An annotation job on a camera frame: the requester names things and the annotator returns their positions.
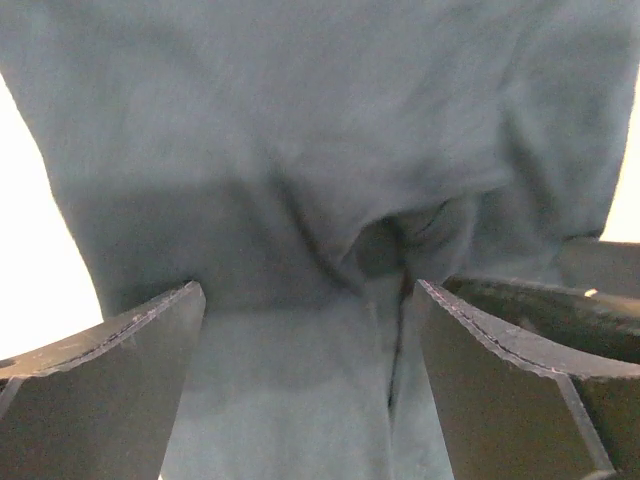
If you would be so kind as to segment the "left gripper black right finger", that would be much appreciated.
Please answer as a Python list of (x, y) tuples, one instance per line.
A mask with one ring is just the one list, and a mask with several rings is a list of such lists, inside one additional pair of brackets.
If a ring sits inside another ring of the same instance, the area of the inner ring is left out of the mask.
[(548, 340), (425, 281), (412, 308), (458, 479), (635, 479), (639, 362)]

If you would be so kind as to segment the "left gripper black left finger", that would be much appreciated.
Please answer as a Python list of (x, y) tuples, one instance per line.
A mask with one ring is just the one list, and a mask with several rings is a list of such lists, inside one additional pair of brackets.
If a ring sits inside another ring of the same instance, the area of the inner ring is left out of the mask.
[(189, 282), (2, 360), (2, 478), (158, 478), (205, 305)]

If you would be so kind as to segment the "black t shirt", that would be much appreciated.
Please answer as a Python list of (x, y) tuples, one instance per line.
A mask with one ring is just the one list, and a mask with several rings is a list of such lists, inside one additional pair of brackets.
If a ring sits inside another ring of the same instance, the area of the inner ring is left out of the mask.
[(166, 479), (448, 479), (404, 304), (604, 230), (635, 1), (5, 1), (105, 313), (207, 298)]

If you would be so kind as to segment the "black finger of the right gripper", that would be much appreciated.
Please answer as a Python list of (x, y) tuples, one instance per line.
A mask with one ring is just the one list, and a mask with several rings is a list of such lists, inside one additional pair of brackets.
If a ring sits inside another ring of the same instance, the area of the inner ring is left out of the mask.
[(557, 257), (565, 286), (454, 277), (444, 288), (474, 307), (548, 340), (639, 362), (639, 245), (571, 240)]

